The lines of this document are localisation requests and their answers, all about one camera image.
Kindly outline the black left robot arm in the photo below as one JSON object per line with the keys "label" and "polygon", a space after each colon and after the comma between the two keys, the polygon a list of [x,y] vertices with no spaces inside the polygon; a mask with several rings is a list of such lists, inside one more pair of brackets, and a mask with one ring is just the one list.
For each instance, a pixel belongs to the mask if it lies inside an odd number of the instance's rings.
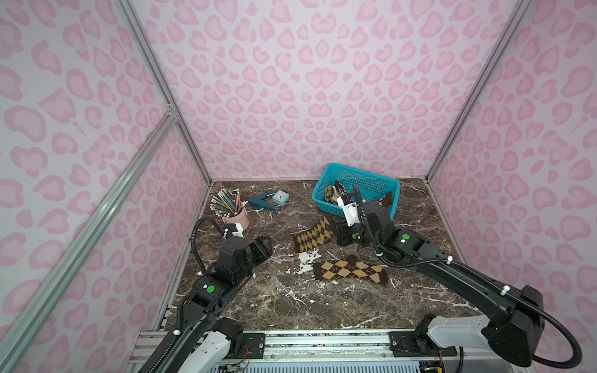
{"label": "black left robot arm", "polygon": [[237,236],[225,239],[218,260],[195,281],[179,304],[175,328],[166,334],[140,371],[178,372],[200,338],[253,276],[254,269],[272,253],[271,238],[267,236],[252,242]]}

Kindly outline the brown yellow argyle sock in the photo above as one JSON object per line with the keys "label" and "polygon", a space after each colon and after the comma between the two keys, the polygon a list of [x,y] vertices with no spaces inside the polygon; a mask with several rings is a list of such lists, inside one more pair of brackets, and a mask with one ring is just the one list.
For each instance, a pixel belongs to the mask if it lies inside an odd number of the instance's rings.
{"label": "brown yellow argyle sock", "polygon": [[380,265],[368,264],[356,255],[349,255],[335,262],[316,262],[312,265],[317,281],[337,281],[338,279],[359,279],[385,286],[389,283],[387,271]]}
{"label": "brown yellow argyle sock", "polygon": [[331,229],[333,223],[332,215],[324,213],[311,228],[295,234],[292,237],[295,252],[305,253],[335,239],[336,235]]}

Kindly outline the brown daisy pattern sock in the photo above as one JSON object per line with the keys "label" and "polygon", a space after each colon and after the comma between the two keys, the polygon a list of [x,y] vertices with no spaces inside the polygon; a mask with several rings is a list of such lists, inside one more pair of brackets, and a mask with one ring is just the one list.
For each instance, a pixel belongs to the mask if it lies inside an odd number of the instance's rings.
{"label": "brown daisy pattern sock", "polygon": [[379,203],[384,207],[390,207],[393,205],[393,193],[388,192],[382,198],[379,199]]}

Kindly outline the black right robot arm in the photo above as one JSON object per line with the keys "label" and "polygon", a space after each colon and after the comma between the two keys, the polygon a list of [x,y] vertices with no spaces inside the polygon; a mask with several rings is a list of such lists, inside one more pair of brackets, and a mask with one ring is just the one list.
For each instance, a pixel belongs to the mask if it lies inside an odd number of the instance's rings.
{"label": "black right robot arm", "polygon": [[426,355],[446,348],[482,348],[519,367],[527,368],[535,361],[546,322],[538,290],[503,284],[454,260],[418,233],[397,228],[379,202],[339,198],[338,205],[344,214],[334,226],[339,245],[360,242],[370,246],[387,267],[431,278],[481,313],[477,320],[427,315],[410,341],[398,344],[399,349]]}

